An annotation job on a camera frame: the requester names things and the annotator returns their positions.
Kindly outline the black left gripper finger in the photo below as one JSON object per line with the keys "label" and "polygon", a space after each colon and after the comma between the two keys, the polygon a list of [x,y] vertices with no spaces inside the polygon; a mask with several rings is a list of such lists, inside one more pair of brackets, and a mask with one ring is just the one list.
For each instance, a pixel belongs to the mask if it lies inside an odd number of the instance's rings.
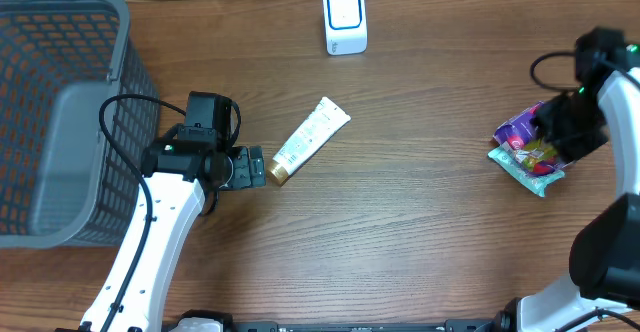
{"label": "black left gripper finger", "polygon": [[229,181],[221,187],[222,191],[234,191],[249,188],[251,176],[249,151],[247,147],[233,147],[230,152],[233,173]]}
{"label": "black left gripper finger", "polygon": [[263,150],[260,146],[251,146],[249,148],[249,171],[253,188],[266,185]]}

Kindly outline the green yellow snack pack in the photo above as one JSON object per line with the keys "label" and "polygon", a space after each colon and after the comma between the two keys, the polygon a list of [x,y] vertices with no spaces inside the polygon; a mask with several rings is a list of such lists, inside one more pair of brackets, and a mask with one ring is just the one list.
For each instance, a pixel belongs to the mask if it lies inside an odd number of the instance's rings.
{"label": "green yellow snack pack", "polygon": [[554,165],[557,162],[557,151],[541,139],[533,140],[515,152],[515,160],[533,171],[536,165]]}

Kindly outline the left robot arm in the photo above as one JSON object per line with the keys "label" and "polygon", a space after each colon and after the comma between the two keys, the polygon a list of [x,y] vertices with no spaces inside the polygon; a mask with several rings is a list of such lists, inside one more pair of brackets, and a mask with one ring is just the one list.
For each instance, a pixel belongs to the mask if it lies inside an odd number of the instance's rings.
{"label": "left robot arm", "polygon": [[143,150],[130,167],[139,195],[109,275],[79,328],[159,331],[184,242],[196,218],[211,213],[222,191],[266,184],[262,149],[236,141],[242,122],[232,99],[192,92],[184,121]]}

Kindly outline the purple red pad pack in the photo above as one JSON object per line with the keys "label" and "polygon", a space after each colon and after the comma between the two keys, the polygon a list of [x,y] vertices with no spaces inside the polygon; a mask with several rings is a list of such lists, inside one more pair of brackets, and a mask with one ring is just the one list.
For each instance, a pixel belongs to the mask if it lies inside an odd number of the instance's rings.
{"label": "purple red pad pack", "polygon": [[[517,150],[522,149],[526,144],[533,140],[543,140],[538,136],[538,128],[533,124],[535,113],[543,105],[544,103],[542,101],[537,102],[533,106],[522,111],[520,114],[517,114],[504,122],[495,131],[493,136],[494,140],[514,160],[515,152]],[[533,171],[530,171],[524,167],[523,168],[527,173],[533,176],[543,176],[557,170],[562,170],[564,167],[565,163],[561,160],[560,156],[557,153],[557,162],[554,165],[536,165]]]}

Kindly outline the teal wet wipes pack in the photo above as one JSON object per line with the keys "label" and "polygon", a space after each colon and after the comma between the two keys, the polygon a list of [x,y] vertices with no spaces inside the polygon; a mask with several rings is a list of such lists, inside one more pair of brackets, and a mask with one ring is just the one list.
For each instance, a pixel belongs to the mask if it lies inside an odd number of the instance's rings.
{"label": "teal wet wipes pack", "polygon": [[533,176],[527,173],[502,147],[496,147],[489,151],[487,157],[497,163],[522,186],[541,198],[546,196],[546,188],[549,185],[565,177],[565,172],[562,170],[543,176]]}

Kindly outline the white tube gold cap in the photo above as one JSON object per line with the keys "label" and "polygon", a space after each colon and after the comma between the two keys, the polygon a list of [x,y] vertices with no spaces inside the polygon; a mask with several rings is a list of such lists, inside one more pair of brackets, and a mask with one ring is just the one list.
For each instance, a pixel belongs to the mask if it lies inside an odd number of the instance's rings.
{"label": "white tube gold cap", "polygon": [[329,98],[323,97],[272,157],[266,167],[269,176],[282,186],[350,121],[350,115]]}

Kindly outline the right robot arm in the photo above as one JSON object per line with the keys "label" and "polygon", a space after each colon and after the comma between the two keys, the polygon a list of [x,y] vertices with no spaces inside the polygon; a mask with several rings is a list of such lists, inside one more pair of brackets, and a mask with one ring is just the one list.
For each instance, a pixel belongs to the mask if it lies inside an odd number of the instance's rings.
{"label": "right robot arm", "polygon": [[587,331],[616,320],[639,328],[639,45],[595,27],[565,56],[574,87],[551,86],[496,128],[488,158],[539,197],[604,147],[613,200],[575,237],[568,270],[541,291],[511,300],[476,331]]}

